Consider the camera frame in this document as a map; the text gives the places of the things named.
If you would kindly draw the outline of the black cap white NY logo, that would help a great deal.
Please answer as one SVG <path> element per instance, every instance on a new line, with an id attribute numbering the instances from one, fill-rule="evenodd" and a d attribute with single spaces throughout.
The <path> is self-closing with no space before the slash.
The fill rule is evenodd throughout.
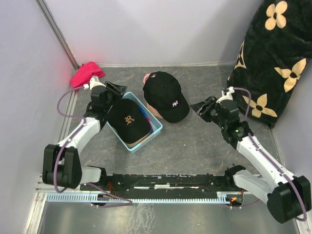
<path id="1" fill-rule="evenodd" d="M 180 83 L 167 72 L 150 73 L 143 86 L 143 95 L 146 102 L 169 123 L 178 123 L 189 114 L 190 107 Z"/>

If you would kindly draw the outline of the pink cap with R logo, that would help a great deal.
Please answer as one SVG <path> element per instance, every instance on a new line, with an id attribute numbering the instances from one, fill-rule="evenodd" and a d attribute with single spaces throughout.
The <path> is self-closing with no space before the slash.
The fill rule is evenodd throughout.
<path id="1" fill-rule="evenodd" d="M 143 83 L 145 84 L 146 80 L 148 79 L 150 74 L 146 74 L 143 78 Z M 157 118 L 163 119 L 163 117 L 160 115 L 160 113 L 152 107 L 149 103 L 146 104 L 147 109 Z"/>

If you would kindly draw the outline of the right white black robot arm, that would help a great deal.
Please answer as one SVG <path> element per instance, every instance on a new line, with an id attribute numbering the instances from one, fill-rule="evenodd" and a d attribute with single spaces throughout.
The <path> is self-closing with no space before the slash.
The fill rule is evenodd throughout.
<path id="1" fill-rule="evenodd" d="M 230 98 L 210 96 L 191 108 L 206 122 L 221 129 L 224 140 L 242 154 L 260 173 L 260 177 L 242 169 L 224 177 L 224 186 L 234 191 L 244 189 L 266 204 L 272 217 L 283 224 L 291 219 L 306 221 L 312 209 L 311 184 L 305 176 L 296 177 L 260 144 L 241 121 L 237 103 Z"/>

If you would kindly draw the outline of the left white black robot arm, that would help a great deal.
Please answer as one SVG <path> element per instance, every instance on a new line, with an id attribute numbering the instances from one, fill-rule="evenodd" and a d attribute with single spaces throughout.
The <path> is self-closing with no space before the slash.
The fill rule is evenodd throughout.
<path id="1" fill-rule="evenodd" d="M 107 187 L 108 178 L 103 169 L 94 166 L 83 167 L 80 153 L 87 143 L 105 126 L 111 107 L 124 96 L 127 86 L 101 83 L 92 77 L 89 84 L 82 86 L 91 90 L 91 101 L 82 115 L 80 124 L 57 144 L 44 149 L 42 181 L 54 186 L 57 193 L 75 189 L 80 184 L 91 183 L 97 190 Z"/>

